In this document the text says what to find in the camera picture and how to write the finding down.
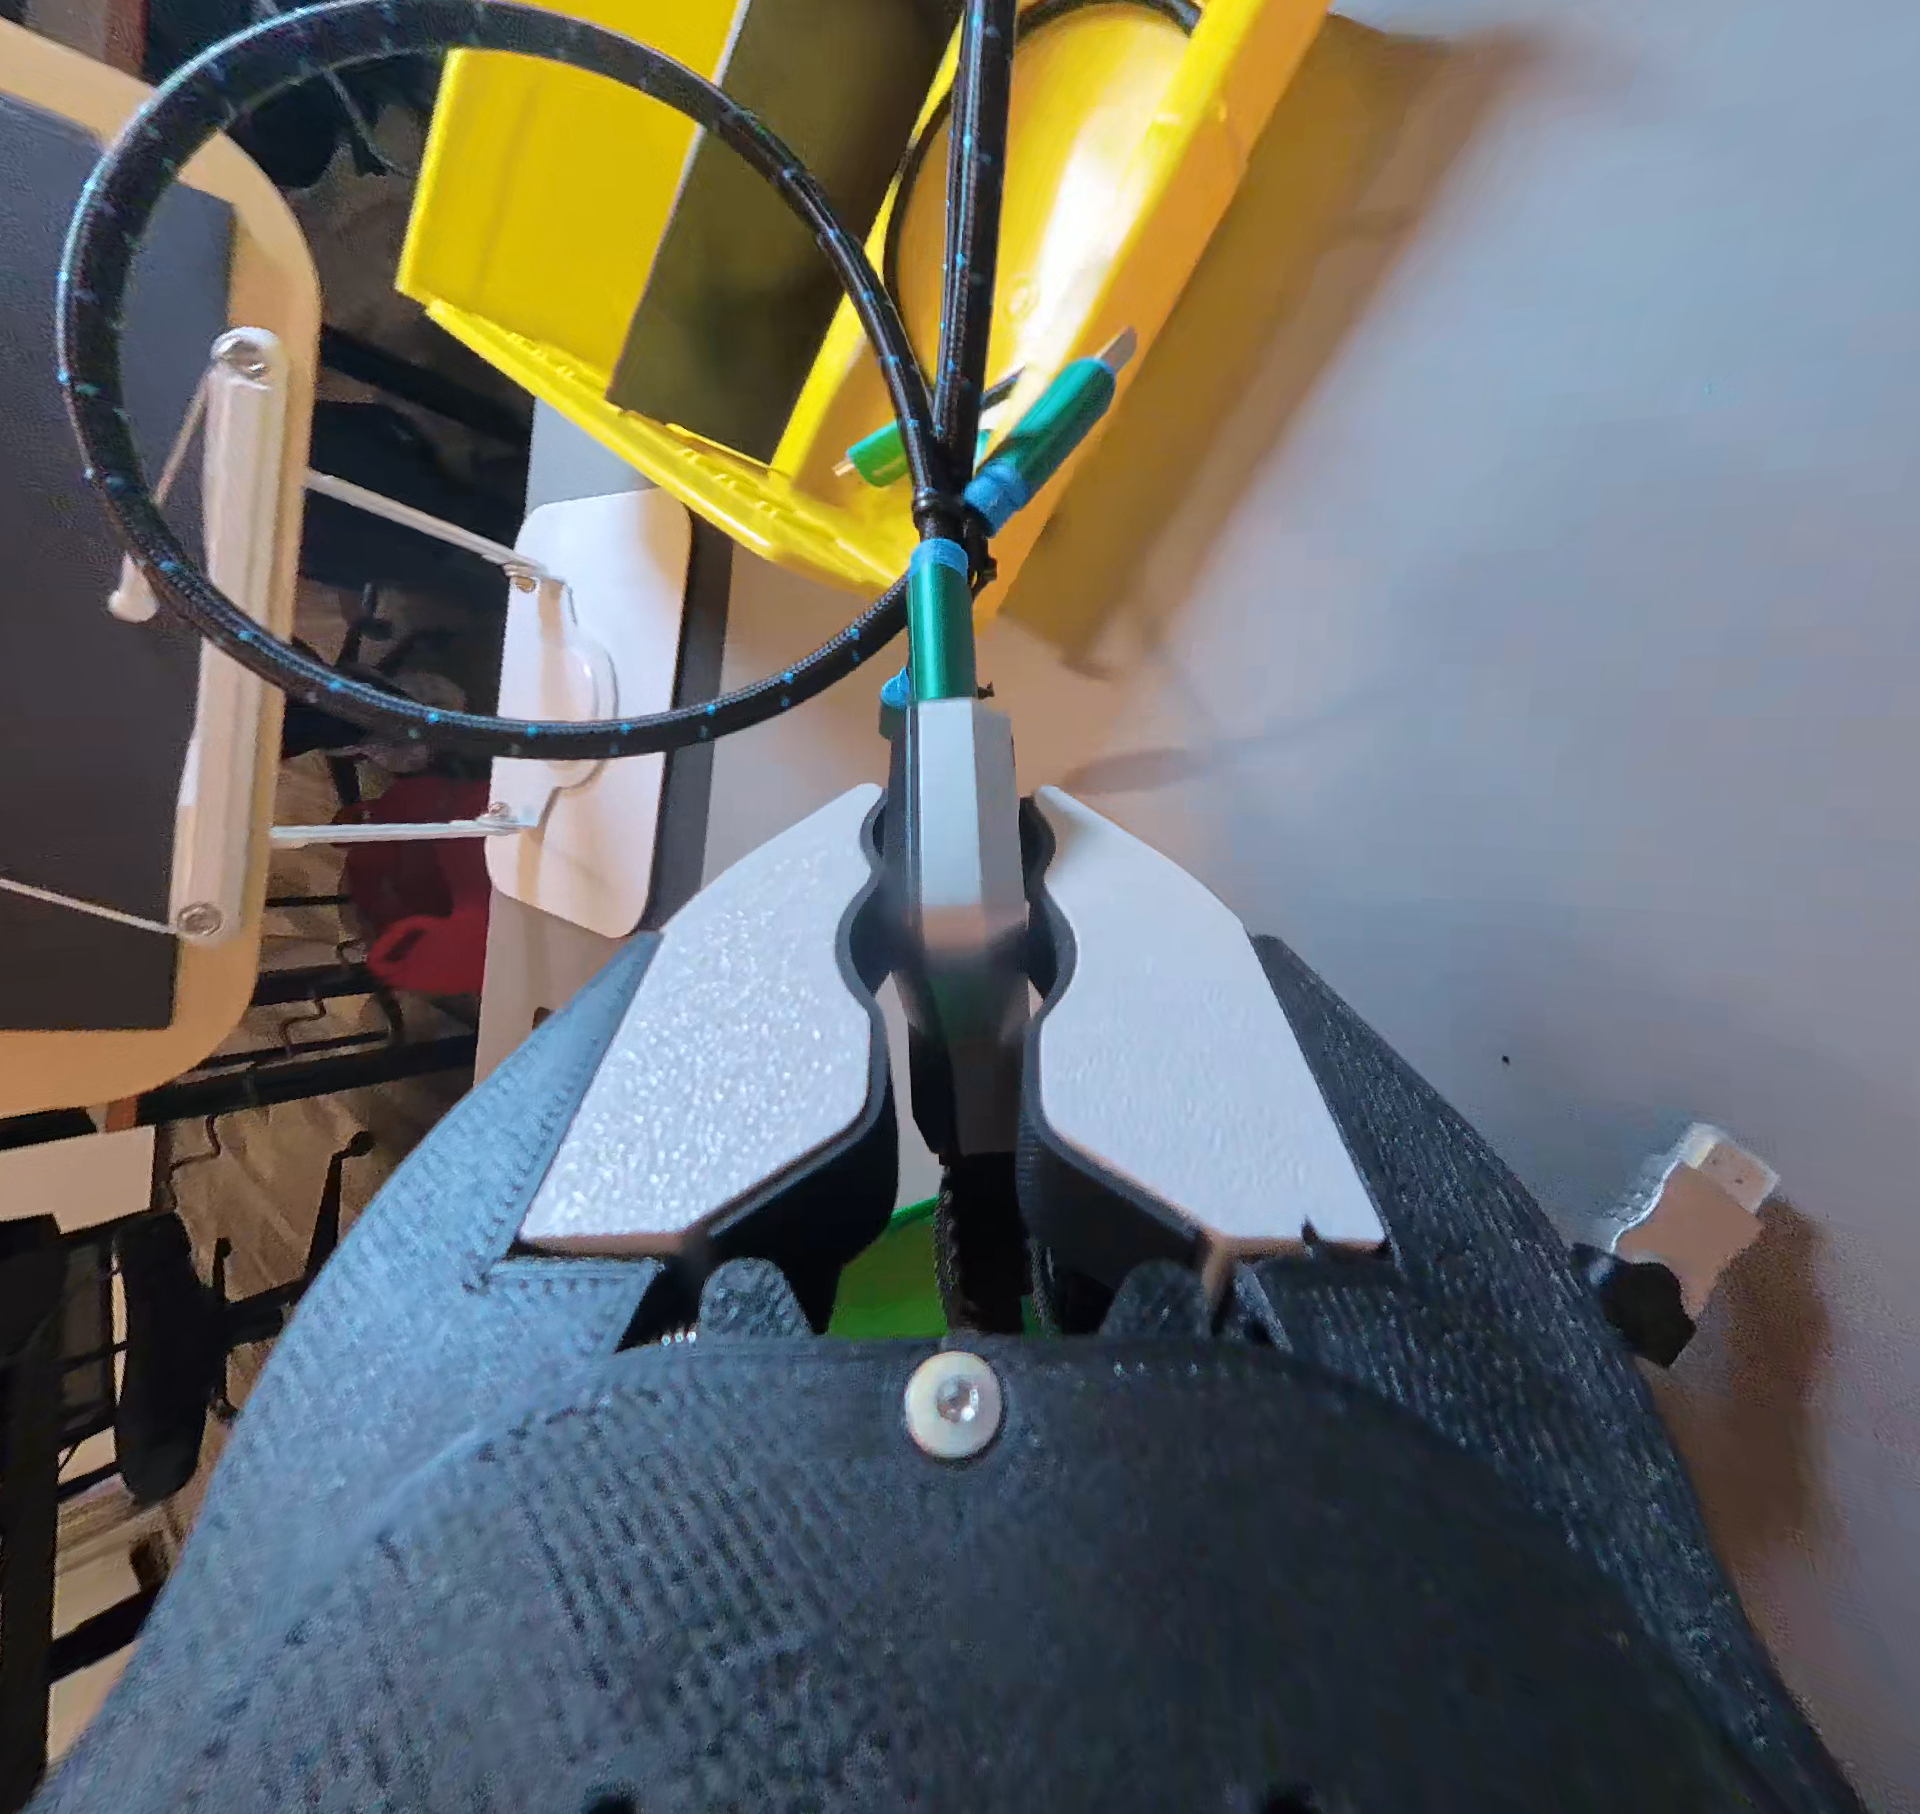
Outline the yellow plastic bin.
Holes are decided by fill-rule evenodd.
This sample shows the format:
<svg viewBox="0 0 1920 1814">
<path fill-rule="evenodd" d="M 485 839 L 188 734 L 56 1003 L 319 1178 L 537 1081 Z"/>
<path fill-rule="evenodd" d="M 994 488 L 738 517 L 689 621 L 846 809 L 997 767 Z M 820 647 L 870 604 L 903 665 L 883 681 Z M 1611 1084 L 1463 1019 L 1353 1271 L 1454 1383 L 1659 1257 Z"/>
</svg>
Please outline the yellow plastic bin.
<svg viewBox="0 0 1920 1814">
<path fill-rule="evenodd" d="M 515 1 L 607 25 L 712 82 L 731 14 L 731 0 Z M 1063 370 L 1124 335 L 1148 348 L 1333 3 L 1195 1 L 1190 35 L 1103 6 L 1045 27 L 1014 53 L 983 381 L 1010 390 L 983 395 L 986 453 L 1031 417 Z M 958 37 L 960 14 L 912 138 L 952 88 Z M 914 184 L 893 296 L 928 376 L 950 132 L 948 117 Z M 451 53 L 397 290 L 745 549 L 878 591 L 906 566 L 911 484 L 834 477 L 846 446 L 890 416 L 880 366 L 844 298 L 768 464 L 607 396 L 695 133 L 589 72 Z"/>
</svg>

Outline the black adapter hub with cable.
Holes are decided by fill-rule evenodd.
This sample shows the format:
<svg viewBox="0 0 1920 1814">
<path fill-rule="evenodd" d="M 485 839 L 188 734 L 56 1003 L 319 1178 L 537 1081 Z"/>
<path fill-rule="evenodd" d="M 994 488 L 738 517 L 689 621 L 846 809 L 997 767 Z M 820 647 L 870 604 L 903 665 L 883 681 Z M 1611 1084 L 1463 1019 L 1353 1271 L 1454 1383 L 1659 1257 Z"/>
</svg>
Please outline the black adapter hub with cable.
<svg viewBox="0 0 1920 1814">
<path fill-rule="evenodd" d="M 1030 981 L 1028 851 L 1010 724 L 978 698 L 890 694 L 885 871 L 914 1100 L 948 1162 L 1016 1156 Z M 1315 1074 L 1324 1092 L 1330 1086 Z M 1338 1119 L 1358 1147 L 1358 1122 Z M 1387 1224 L 1382 1174 L 1360 1170 Z"/>
</svg>

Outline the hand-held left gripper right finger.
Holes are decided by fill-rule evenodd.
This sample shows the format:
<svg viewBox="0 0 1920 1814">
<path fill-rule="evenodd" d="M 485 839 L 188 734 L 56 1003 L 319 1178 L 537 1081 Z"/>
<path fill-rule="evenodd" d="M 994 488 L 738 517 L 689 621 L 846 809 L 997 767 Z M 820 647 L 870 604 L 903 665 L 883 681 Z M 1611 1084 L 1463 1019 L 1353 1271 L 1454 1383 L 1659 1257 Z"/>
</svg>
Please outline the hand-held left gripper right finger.
<svg viewBox="0 0 1920 1814">
<path fill-rule="evenodd" d="M 1018 1202 L 1043 1326 L 1092 1331 L 1150 1261 L 1219 1306 L 1271 1257 L 1378 1256 L 1356 1150 L 1233 908 L 1066 789 L 1036 789 L 1022 831 Z"/>
</svg>

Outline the white folding board stand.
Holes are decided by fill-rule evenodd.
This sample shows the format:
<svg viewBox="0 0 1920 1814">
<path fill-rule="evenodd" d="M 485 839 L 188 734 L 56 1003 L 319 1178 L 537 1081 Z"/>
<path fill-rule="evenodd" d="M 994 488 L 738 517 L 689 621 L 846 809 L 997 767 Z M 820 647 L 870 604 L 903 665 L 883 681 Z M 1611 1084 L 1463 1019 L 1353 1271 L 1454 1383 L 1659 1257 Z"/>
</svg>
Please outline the white folding board stand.
<svg viewBox="0 0 1920 1814">
<path fill-rule="evenodd" d="M 170 488 L 188 453 L 200 451 L 211 578 L 253 611 L 268 604 L 290 385 L 290 359 L 272 331 L 236 328 L 216 338 L 161 478 Z M 609 720 L 674 690 L 692 519 L 671 494 L 645 488 L 540 505 L 523 527 L 528 542 L 511 549 L 319 470 L 305 475 L 305 486 L 483 557 L 511 581 L 502 692 L 534 720 Z M 505 760 L 476 814 L 265 827 L 254 821 L 254 791 L 268 695 L 265 681 L 200 645 L 195 730 L 165 814 L 161 916 L 14 878 L 2 888 L 212 946 L 237 933 L 253 856 L 268 845 L 474 841 L 487 848 L 492 888 L 518 904 L 604 937 L 640 926 L 654 883 L 662 762 Z"/>
</svg>

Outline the red bag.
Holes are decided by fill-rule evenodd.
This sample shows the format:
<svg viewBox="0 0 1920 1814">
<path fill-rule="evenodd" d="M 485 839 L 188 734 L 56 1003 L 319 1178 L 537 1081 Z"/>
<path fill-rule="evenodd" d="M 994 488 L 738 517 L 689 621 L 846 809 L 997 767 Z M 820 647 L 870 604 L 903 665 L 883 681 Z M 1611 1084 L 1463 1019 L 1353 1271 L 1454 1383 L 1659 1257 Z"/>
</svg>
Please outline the red bag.
<svg viewBox="0 0 1920 1814">
<path fill-rule="evenodd" d="M 339 826 L 438 823 L 489 805 L 481 779 L 400 775 L 340 809 Z M 371 975 L 423 997 L 479 994 L 485 983 L 490 876 L 479 837 L 351 843 L 344 882 Z"/>
</svg>

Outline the black bin divider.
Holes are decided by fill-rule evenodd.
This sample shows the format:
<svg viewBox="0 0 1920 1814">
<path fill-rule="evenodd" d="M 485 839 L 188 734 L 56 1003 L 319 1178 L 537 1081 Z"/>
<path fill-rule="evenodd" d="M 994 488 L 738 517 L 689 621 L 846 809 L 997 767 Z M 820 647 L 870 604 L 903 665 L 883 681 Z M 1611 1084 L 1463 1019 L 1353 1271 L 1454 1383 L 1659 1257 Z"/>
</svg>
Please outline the black bin divider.
<svg viewBox="0 0 1920 1814">
<path fill-rule="evenodd" d="M 962 0 L 731 0 L 715 82 L 873 228 Z M 810 229 L 693 135 L 607 385 L 615 405 L 768 464 L 842 303 Z"/>
</svg>

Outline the braided hdmi cable green plugs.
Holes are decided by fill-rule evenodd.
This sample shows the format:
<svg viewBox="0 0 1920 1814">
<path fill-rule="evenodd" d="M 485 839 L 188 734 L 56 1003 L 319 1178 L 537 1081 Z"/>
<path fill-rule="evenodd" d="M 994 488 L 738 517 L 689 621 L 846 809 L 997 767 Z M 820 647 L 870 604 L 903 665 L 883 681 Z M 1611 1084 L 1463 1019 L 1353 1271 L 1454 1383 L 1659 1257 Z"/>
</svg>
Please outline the braided hdmi cable green plugs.
<svg viewBox="0 0 1920 1814">
<path fill-rule="evenodd" d="M 973 698 L 975 593 L 992 578 L 990 510 L 1010 482 L 960 467 L 978 414 L 1000 233 L 1018 0 L 966 0 L 950 133 L 936 389 L 903 316 L 803 160 L 750 108 L 671 53 L 607 25 L 515 0 L 339 0 L 228 35 L 174 72 L 105 151 L 61 252 L 56 361 L 63 405 L 123 554 L 154 598 L 228 663 L 371 736 L 515 760 L 604 762 L 708 743 L 820 695 L 899 634 L 912 699 Z M 183 165 L 277 94 L 404 52 L 521 53 L 648 96 L 748 165 L 809 229 L 861 322 L 912 480 L 917 545 L 903 577 L 851 626 L 780 675 L 659 714 L 515 720 L 453 713 L 328 670 L 207 578 L 170 529 L 123 409 L 123 309 L 132 259 Z"/>
</svg>

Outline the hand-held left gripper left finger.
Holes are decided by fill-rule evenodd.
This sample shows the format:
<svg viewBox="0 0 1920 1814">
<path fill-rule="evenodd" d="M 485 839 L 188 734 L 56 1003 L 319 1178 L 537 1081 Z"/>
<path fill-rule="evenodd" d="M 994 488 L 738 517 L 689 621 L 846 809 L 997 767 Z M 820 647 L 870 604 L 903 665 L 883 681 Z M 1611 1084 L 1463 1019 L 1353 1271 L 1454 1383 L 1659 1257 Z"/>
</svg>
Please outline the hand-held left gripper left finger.
<svg viewBox="0 0 1920 1814">
<path fill-rule="evenodd" d="M 540 1256 L 756 1257 L 822 1331 L 890 1224 L 899 1124 L 878 1005 L 865 784 L 727 867 L 655 937 L 521 1222 Z"/>
</svg>

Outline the green plastic bin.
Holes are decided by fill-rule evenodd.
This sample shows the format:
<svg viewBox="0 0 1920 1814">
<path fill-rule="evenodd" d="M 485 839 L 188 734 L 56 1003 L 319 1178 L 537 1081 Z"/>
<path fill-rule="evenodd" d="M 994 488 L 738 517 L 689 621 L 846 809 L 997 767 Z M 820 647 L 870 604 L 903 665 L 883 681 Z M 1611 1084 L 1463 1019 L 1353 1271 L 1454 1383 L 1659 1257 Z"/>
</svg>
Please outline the green plastic bin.
<svg viewBox="0 0 1920 1814">
<path fill-rule="evenodd" d="M 947 1313 L 936 1273 L 936 1200 L 901 1208 L 839 1274 L 827 1332 L 842 1340 L 938 1340 Z"/>
</svg>

